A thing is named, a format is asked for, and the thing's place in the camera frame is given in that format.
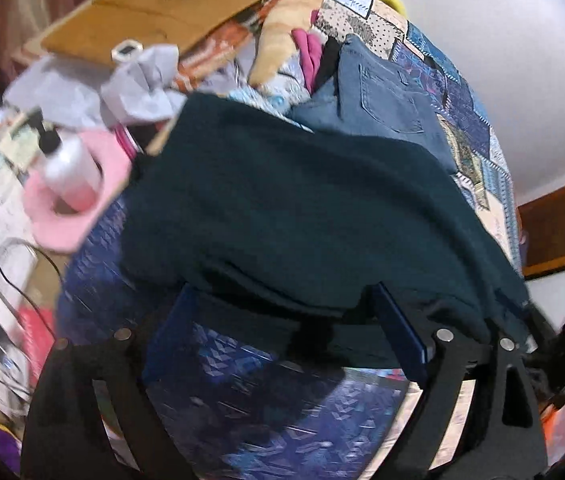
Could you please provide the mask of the wooden lap desk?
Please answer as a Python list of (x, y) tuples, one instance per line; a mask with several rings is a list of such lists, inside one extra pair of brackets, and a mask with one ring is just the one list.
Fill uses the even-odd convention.
[(13, 53), (29, 66), (56, 54), (112, 67), (127, 40), (143, 47), (174, 44), (187, 52), (225, 22), (263, 0), (87, 0)]

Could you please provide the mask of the small white digital clock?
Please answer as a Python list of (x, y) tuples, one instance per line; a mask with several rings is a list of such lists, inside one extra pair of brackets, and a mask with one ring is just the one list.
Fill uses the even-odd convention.
[(135, 55), (138, 55), (142, 50), (144, 50), (144, 46), (139, 41), (125, 39), (111, 50), (112, 62), (115, 64), (125, 63), (130, 61)]

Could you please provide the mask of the wooden wardrobe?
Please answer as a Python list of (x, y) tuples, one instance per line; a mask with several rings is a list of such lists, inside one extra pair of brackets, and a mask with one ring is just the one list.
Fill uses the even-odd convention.
[(518, 207), (528, 249), (527, 280), (565, 271), (565, 186)]

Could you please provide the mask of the white pump lotion bottle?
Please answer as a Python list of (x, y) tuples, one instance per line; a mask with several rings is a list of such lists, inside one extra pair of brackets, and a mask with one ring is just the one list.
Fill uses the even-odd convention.
[(77, 134), (60, 136), (44, 121), (39, 107), (30, 111), (28, 119), (38, 132), (38, 148), (43, 154), (40, 174), (45, 184), (74, 211), (89, 210), (97, 202), (102, 177), (83, 140)]

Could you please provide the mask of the dark teal pants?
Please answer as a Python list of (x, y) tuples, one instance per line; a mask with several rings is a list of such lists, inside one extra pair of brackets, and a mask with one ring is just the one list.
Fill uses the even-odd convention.
[(200, 292), (198, 323), (316, 367), (397, 365), (364, 297), (486, 344), (529, 338), (529, 294), (424, 148), (309, 133), (246, 104), (190, 96), (126, 191), (121, 268)]

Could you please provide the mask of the folded blue jeans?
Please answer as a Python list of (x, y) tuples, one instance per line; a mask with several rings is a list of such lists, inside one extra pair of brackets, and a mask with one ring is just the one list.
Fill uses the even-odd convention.
[(397, 64), (379, 58), (355, 35), (345, 38), (333, 76), (289, 118), (314, 131), (415, 143), (449, 174), (457, 164), (428, 93)]

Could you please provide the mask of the blue patchwork bedspread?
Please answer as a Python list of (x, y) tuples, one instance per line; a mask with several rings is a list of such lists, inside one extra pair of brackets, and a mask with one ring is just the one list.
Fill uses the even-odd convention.
[(428, 93), (456, 160), (455, 180), (461, 192), (514, 267), (521, 269), (511, 172), (485, 107), (452, 61), (381, 0), (323, 0), (312, 20), (311, 31), (324, 43), (314, 88), (336, 73), (336, 46), (350, 35), (359, 37), (379, 58), (400, 65)]

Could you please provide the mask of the orange floral blanket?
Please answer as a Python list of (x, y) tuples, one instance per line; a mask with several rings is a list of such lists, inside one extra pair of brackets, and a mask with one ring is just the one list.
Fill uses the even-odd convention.
[(252, 88), (262, 87), (270, 81), (296, 52), (293, 29), (309, 30), (313, 14), (322, 6), (323, 0), (279, 0), (267, 14), (262, 25), (254, 63), (249, 74)]

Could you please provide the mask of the grey crumpled cloth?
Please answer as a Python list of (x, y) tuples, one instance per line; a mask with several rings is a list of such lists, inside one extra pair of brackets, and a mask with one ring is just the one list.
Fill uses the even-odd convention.
[(186, 102), (172, 87), (178, 58), (171, 44), (150, 47), (115, 70), (47, 55), (17, 76), (2, 99), (22, 112), (38, 108), (48, 122), (73, 130), (162, 122)]

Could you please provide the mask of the magenta garment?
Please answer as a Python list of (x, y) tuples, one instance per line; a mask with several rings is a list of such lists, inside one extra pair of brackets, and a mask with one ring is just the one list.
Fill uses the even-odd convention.
[(291, 31), (291, 37), (299, 50), (300, 66), (304, 76), (305, 88), (314, 92), (315, 81), (322, 63), (323, 44), (319, 37), (301, 28)]

